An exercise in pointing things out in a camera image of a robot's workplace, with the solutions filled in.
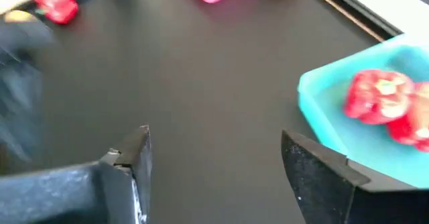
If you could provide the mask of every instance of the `black tabletop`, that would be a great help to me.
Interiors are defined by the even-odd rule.
[[[89,0],[37,52],[34,166],[94,160],[149,123],[152,223],[303,223],[281,129],[314,137],[300,75],[375,44],[321,0]]]

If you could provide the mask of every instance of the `blue tray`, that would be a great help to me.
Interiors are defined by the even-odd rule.
[[[326,147],[409,185],[429,188],[429,153],[394,142],[384,125],[364,125],[343,113],[353,75],[374,68],[429,81],[429,40],[401,35],[303,74],[301,111]]]

